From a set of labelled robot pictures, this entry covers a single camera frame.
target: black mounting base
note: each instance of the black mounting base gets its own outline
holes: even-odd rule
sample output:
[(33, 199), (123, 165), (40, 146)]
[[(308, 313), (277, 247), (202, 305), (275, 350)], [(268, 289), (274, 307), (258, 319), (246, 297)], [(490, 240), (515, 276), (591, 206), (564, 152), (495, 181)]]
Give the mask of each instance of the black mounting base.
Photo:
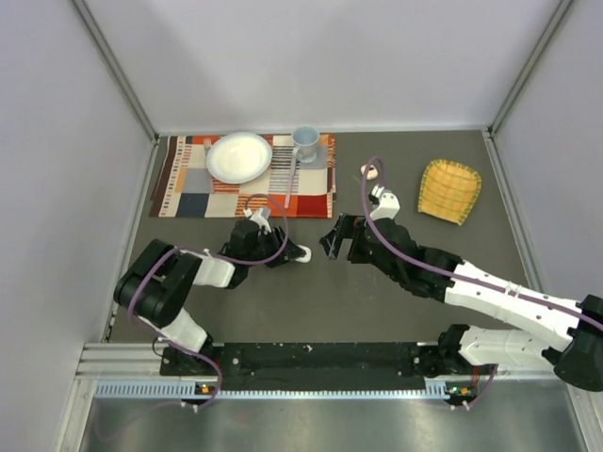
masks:
[[(214, 345), (210, 358), (220, 366), (224, 390), (403, 390), (424, 389), (425, 377), (447, 373), (437, 349), (412, 342), (231, 343)], [(171, 347), (163, 356), (163, 376), (215, 375), (206, 363)], [(479, 370), (485, 375), (491, 366)], [(469, 377), (473, 367), (457, 371)]]

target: colorful placemat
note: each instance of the colorful placemat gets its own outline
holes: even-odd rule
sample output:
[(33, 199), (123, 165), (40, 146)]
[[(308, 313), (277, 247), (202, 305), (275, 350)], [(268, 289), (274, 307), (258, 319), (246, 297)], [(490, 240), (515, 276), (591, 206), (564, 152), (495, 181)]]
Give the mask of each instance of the colorful placemat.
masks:
[[(293, 140), (287, 135), (264, 136), (272, 146), (269, 168), (258, 178), (240, 185), (214, 179), (205, 164), (204, 138), (213, 143), (219, 136), (169, 137), (168, 152), (155, 184), (151, 217), (242, 218), (245, 201), (254, 193), (270, 194), (285, 205)], [(286, 209), (292, 218), (330, 218), (335, 195), (335, 140), (321, 135), (314, 162), (298, 162), (291, 200)], [(253, 199), (250, 207), (266, 205)], [(272, 215), (281, 214), (272, 208)]]
[(418, 211), (463, 224), (478, 199), (481, 176), (458, 162), (433, 160), (423, 173)]

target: light blue mug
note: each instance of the light blue mug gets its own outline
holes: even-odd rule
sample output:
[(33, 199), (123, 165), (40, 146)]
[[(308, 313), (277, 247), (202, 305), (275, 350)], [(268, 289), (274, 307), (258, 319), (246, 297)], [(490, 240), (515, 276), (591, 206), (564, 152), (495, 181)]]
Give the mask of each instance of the light blue mug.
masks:
[(291, 200), (291, 190), (293, 188), (293, 178), (295, 177), (295, 168), (297, 161), (302, 163), (313, 162), (318, 154), (318, 142), (320, 132), (311, 125), (302, 125), (293, 131), (293, 154), (291, 155), (291, 168), (289, 169), (289, 180), (285, 196), (285, 209), (289, 207)]
[(293, 155), (303, 163), (310, 163), (317, 158), (320, 132), (311, 125), (302, 125), (293, 131)]

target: small pink object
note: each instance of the small pink object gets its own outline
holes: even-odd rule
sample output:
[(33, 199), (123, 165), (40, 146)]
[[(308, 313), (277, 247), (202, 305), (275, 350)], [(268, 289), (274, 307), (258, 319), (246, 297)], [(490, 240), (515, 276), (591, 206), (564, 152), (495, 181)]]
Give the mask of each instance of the small pink object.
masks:
[[(367, 168), (367, 165), (363, 165), (360, 168), (360, 174), (365, 174), (365, 169)], [(377, 169), (375, 167), (373, 167), (372, 165), (370, 166), (370, 169), (368, 170), (368, 176), (367, 179), (369, 181), (372, 181), (373, 179), (376, 179), (377, 176), (379, 175), (379, 172), (377, 171)]]

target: striped placemat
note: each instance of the striped placemat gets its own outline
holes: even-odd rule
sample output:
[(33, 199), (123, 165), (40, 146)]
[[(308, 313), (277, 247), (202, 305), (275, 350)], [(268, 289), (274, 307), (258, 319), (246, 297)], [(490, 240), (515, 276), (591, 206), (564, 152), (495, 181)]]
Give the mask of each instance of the striped placemat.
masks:
[[(246, 200), (255, 193), (270, 194), (285, 205), (285, 194), (293, 141), (291, 136), (264, 136), (272, 146), (269, 168), (258, 178), (240, 185), (214, 179), (205, 164), (204, 139), (215, 143), (220, 136), (176, 136), (168, 138), (168, 152), (155, 185), (151, 217), (240, 218)], [(314, 162), (298, 162), (291, 200), (286, 209), (292, 218), (331, 218), (335, 194), (334, 136), (320, 136)], [(253, 199), (251, 208), (266, 205)], [(281, 214), (272, 208), (272, 215)]]

